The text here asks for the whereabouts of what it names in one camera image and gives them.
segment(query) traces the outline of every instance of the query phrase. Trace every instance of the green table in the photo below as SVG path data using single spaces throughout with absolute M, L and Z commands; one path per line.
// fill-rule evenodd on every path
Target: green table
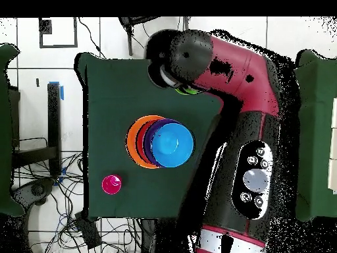
M 18 55 L 15 46 L 9 44 L 0 45 L 0 213 L 11 216 L 21 216 L 24 209 L 17 204 L 10 195 L 12 180 L 12 119 L 9 102 L 7 80 L 7 66 Z
M 88 91 L 89 215 L 100 217 L 176 217 L 198 155 L 222 103 L 211 95 L 183 96 L 160 89 L 147 75 L 146 60 L 99 59 L 81 53 L 76 72 Z M 177 168 L 145 169 L 129 157 L 126 133 L 146 115 L 175 119 L 195 137 L 195 151 Z M 122 177 L 118 194 L 103 192 L 107 175 Z
M 328 189 L 333 99 L 337 60 L 304 51 L 295 70 L 301 96 L 296 217 L 337 217 L 337 195 Z

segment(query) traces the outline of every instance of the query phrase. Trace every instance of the orange plate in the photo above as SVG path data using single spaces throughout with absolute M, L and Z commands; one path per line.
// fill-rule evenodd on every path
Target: orange plate
M 164 119 L 164 117 L 160 117 L 158 115 L 147 115 L 146 117 L 141 117 L 138 119 L 129 129 L 128 135 L 126 137 L 126 149 L 130 157 L 140 166 L 148 169 L 156 169 L 159 168 L 154 164 L 146 163 L 138 154 L 136 149 L 136 142 L 137 142 L 137 134 L 139 129 L 148 121 L 154 121 Z

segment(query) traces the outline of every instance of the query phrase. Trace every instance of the black cable bundle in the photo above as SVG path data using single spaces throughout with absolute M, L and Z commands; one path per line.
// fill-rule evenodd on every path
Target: black cable bundle
M 30 139 L 24 139 L 24 140 L 35 140 L 35 139 L 44 139 L 46 142 L 46 146 L 47 146 L 47 140 L 45 138 L 30 138 Z M 57 229 L 56 229 L 56 233 L 55 236 L 53 236 L 53 238 L 49 241 L 49 242 L 37 242 L 33 245 L 31 245 L 30 248 L 32 248 L 33 246 L 37 245 L 37 244 L 47 244 L 47 247 L 44 251 L 44 253 L 56 253 L 58 252 L 60 249 L 62 250 L 73 250 L 73 249 L 77 249 L 77 251 L 79 253 L 82 253 L 82 251 L 80 250 L 80 248 L 85 247 L 86 243 L 79 243 L 78 238 L 82 237 L 81 232 L 76 228 L 75 226 L 75 218 L 72 217 L 73 214 L 73 203 L 72 200 L 70 198 L 70 195 L 79 195 L 82 196 L 83 193 L 77 193 L 74 191 L 74 189 L 76 188 L 76 186 L 80 183 L 83 184 L 83 157 L 82 157 L 82 152 L 80 152 L 79 154 L 73 154 L 71 156 L 68 157 L 64 157 L 61 159 L 62 165 L 66 164 L 65 167 L 63 167 L 63 175 L 62 175 L 62 180 L 61 179 L 57 179 L 55 181 L 55 186 L 59 187 L 61 193 L 63 194 L 64 198 L 65 198 L 65 213 L 61 213 L 59 210 L 59 202 L 57 201 L 56 197 L 53 195 L 53 193 L 51 193 L 51 197 L 54 199 L 55 201 L 55 205 L 56 205 L 56 210 L 57 213 L 59 214 L 59 224 L 57 225 Z M 70 168 L 70 166 L 72 166 L 74 163 L 76 162 L 79 170 L 81 171 L 81 175 L 76 174 L 76 173 L 71 173 L 68 172 L 68 169 Z M 45 177 L 49 177 L 49 168 L 48 166 L 45 164 L 45 162 L 42 163 L 37 163 L 36 165 L 42 167 L 43 169 L 41 170 L 32 170 L 32 167 L 30 165 L 28 165 L 27 167 L 23 167 L 24 170 L 26 170 L 26 172 L 18 172 L 16 171 L 16 173 L 20 173 L 24 176 L 20 176 L 21 179 L 32 179 L 32 180 L 36 180 L 36 179 L 42 179 Z M 63 184 L 63 181 L 65 180 L 70 180 L 71 183 L 68 186 L 65 186 Z M 127 223 L 120 225 L 116 228 L 114 228 L 111 223 L 109 222 L 109 220 L 107 219 L 107 222 L 109 223 L 109 225 L 111 226 L 111 228 L 113 229 L 112 231 L 101 235 L 101 237 L 105 237 L 110 233 L 113 233 L 114 231 L 118 233 L 117 229 L 119 227 L 122 226 L 128 226 L 128 228 L 126 230 L 124 230 L 124 234 L 123 234 L 123 243 L 119 242 L 119 238 L 118 238 L 118 243 L 107 243 L 107 242 L 103 242 L 103 244 L 105 245 L 103 248 L 101 248 L 101 253 L 103 253 L 104 249 L 106 249 L 107 246 L 110 246 L 111 248 L 116 249 L 117 251 L 115 253 L 128 253 L 127 252 L 127 248 L 126 246 L 128 246 L 129 244 L 132 243 L 132 241 L 135 242 L 135 247 L 134 247 L 134 252 L 136 253 L 136 249 L 137 246 L 139 248 L 141 248 L 141 244 L 140 244 L 140 236 L 138 235 L 138 232 L 136 231 L 136 223 L 135 223 L 135 219 L 132 220 L 133 225 L 131 225 L 129 223 L 129 219 L 127 218 Z M 131 235 L 131 241 L 129 243 L 125 243 L 125 237 L 126 234 L 129 233 Z M 68 243 L 70 241 L 74 241 L 75 245 L 74 246 L 69 246 Z M 51 248 L 53 246 L 54 243 L 57 243 L 60 248 L 56 251 L 51 252 Z

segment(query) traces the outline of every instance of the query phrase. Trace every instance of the blue bowl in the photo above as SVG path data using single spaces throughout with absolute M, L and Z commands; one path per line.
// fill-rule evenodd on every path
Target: blue bowl
M 155 133 L 151 151 L 160 165 L 174 168 L 184 164 L 191 157 L 193 148 L 191 132 L 184 125 L 170 123 Z
M 178 121 L 175 121 L 173 119 L 160 119 L 153 123 L 148 130 L 145 133 L 144 139 L 143 139 L 143 151 L 148 158 L 148 160 L 155 164 L 158 167 L 164 167 L 159 162 L 156 161 L 156 159 L 153 157 L 152 151 L 151 151 L 151 145 L 152 145 L 152 139 L 155 135 L 155 133 L 164 125 L 169 123 L 179 123 Z

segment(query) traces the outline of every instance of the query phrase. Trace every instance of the robot button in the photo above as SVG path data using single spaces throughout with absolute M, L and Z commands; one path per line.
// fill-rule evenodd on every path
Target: robot button
M 263 200 L 262 200 L 262 198 L 261 198 L 260 196 L 256 196 L 256 197 L 254 198 L 254 203 L 255 203 L 255 205 L 256 205 L 258 208 L 260 208 L 260 207 L 262 207 Z
M 241 198 L 241 201 L 243 201 L 245 203 L 250 202 L 251 201 L 251 194 L 243 192 L 243 193 L 240 194 L 240 198 Z
M 263 148 L 257 148 L 256 153 L 258 156 L 263 156 L 265 154 L 265 150 Z
M 268 168 L 269 164 L 268 164 L 267 161 L 262 160 L 262 161 L 261 161 L 261 166 L 262 166 L 262 168 L 266 169 L 266 168 Z
M 249 156 L 248 157 L 248 163 L 250 165 L 256 165 L 259 160 L 255 156 Z

